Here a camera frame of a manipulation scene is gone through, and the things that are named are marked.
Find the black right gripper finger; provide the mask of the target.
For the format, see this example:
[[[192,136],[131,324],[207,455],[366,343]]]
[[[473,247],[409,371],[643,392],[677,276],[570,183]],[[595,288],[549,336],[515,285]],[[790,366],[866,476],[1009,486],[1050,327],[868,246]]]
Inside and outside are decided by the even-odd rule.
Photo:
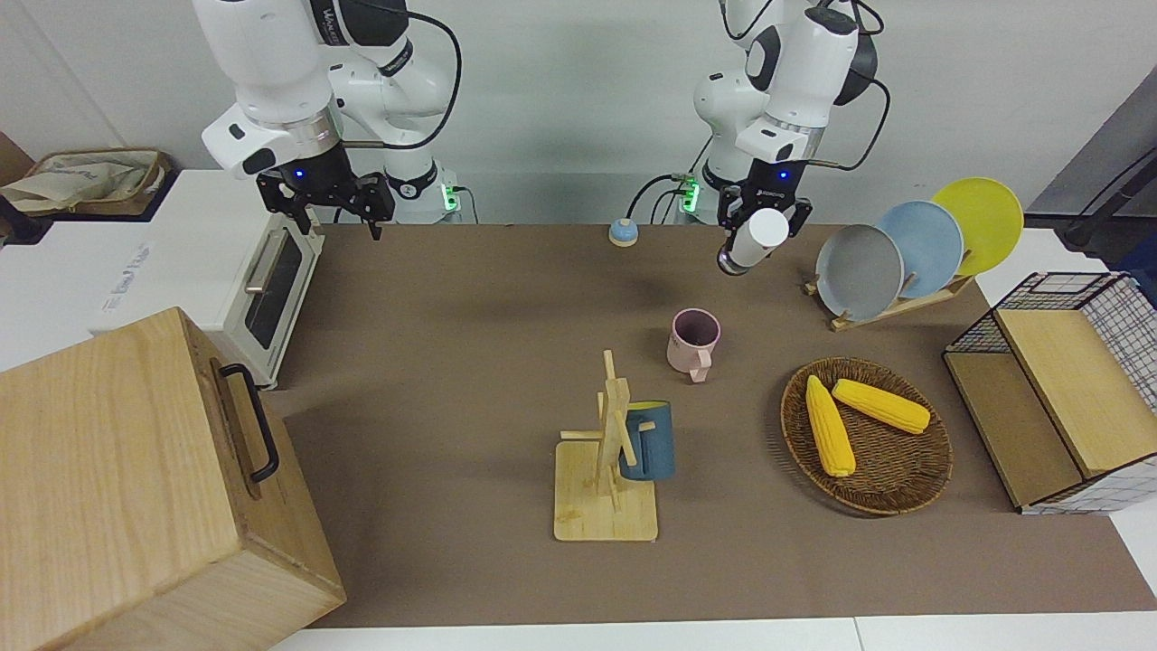
[[[395,198],[386,176],[361,176],[354,183],[353,194],[348,198],[348,212],[368,227],[373,241],[381,239],[381,224],[392,222],[395,215]]]
[[[307,197],[300,197],[285,178],[273,173],[257,173],[256,186],[268,213],[280,213],[292,219],[301,234],[314,230],[314,219],[307,213]]]

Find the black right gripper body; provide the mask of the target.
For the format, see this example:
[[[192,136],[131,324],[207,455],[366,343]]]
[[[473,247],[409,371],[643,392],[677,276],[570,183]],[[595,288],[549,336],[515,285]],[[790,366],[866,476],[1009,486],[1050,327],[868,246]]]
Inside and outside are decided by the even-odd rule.
[[[356,197],[356,176],[344,145],[289,162],[289,188],[308,204],[344,207]]]

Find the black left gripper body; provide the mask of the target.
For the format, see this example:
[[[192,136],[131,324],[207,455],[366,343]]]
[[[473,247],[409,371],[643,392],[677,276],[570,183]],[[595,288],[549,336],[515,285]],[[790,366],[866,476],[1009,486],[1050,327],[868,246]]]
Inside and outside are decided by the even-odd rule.
[[[752,160],[747,178],[740,182],[736,210],[774,209],[784,212],[797,204],[796,191],[803,176],[803,161],[768,162]]]

